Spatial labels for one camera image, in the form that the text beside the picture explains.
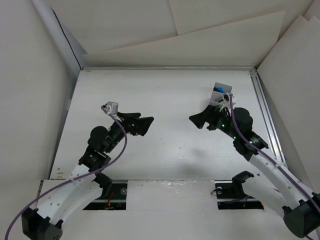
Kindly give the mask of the blue cap highlighter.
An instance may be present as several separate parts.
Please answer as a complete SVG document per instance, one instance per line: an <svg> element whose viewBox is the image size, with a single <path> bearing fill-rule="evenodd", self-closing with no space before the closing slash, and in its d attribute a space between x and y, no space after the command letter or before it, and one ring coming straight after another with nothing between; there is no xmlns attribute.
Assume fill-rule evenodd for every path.
<svg viewBox="0 0 320 240"><path fill-rule="evenodd" d="M218 88L217 88L217 91L220 92L220 93L223 93L223 92L224 92L221 87L218 87Z"/></svg>

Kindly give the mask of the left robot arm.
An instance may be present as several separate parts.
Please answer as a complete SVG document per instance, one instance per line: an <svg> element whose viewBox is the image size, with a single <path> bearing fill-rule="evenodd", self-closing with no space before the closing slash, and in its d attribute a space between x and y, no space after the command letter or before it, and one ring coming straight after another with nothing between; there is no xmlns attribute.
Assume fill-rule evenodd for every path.
<svg viewBox="0 0 320 240"><path fill-rule="evenodd" d="M107 198L113 181L102 171L115 162L108 154L120 141L126 145L128 135L144 136L154 121L139 112L119 112L110 117L110 128L97 126L91 130L87 148L68 180L48 190L49 197L36 208L27 207L22 212L22 232L30 240L59 240L68 220L93 200Z"/></svg>

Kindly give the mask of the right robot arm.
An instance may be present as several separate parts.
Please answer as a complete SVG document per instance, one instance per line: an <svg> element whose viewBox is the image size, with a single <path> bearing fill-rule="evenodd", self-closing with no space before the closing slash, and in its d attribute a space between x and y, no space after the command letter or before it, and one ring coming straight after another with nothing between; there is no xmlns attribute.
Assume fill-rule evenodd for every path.
<svg viewBox="0 0 320 240"><path fill-rule="evenodd" d="M231 191L237 197L249 195L266 204L298 238L307 238L320 226L320 195L293 175L283 163L272 158L268 144L253 131L253 118L247 109L219 109L208 105L189 120L202 129L220 130L233 139L233 147L265 176L272 187L258 176L243 171L232 178Z"/></svg>

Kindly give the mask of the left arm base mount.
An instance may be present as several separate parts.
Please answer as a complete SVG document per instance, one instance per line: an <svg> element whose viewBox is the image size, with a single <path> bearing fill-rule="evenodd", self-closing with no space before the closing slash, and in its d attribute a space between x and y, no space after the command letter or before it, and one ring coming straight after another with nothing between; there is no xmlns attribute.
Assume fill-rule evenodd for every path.
<svg viewBox="0 0 320 240"><path fill-rule="evenodd" d="M124 211L127 208L128 181L116 180L103 189L99 198L89 203L85 211Z"/></svg>

